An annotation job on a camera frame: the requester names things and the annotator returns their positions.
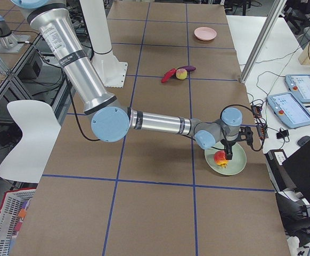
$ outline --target green plate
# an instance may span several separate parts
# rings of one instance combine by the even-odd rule
[[[216,148],[224,148],[221,142],[215,144]],[[246,165],[246,154],[242,147],[236,143],[232,147],[233,157],[232,160],[229,160],[227,167],[222,168],[214,162],[214,154],[219,151],[218,149],[209,148],[205,150],[205,158],[208,165],[216,172],[223,175],[235,175],[240,173]]]

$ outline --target black chair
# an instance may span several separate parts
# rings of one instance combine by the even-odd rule
[[[293,15],[293,11],[299,11],[302,15],[301,17],[297,17]],[[299,24],[297,24],[296,21],[302,21],[302,25],[304,25],[306,22],[309,22],[309,20],[305,17],[306,14],[310,14],[310,0],[307,0],[307,3],[301,3],[301,0],[287,0],[285,7],[284,7],[284,13],[285,17],[284,20],[286,22],[290,21],[291,24],[297,29],[295,32],[295,35],[298,35],[302,28]]]

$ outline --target plate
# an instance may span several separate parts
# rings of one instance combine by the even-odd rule
[[[194,30],[195,36],[203,41],[209,41],[217,36],[217,31],[208,27],[200,27]]]
[[[224,148],[221,142],[215,144],[216,148]],[[205,159],[208,165],[216,172],[223,175],[235,175],[240,173],[246,165],[246,154],[243,148],[238,144],[234,144],[232,147],[233,157],[229,160],[227,167],[222,168],[214,162],[214,154],[219,151],[218,149],[209,148],[205,150]]]

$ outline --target tablet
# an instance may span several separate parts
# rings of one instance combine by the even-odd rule
[[[288,128],[310,125],[310,112],[291,92],[270,95],[267,103]]]
[[[286,75],[289,90],[302,103],[310,103],[310,75]]]

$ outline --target pink plate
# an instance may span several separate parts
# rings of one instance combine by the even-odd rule
[[[217,36],[217,31],[212,28],[200,27],[194,30],[195,36],[203,41],[209,41]]]

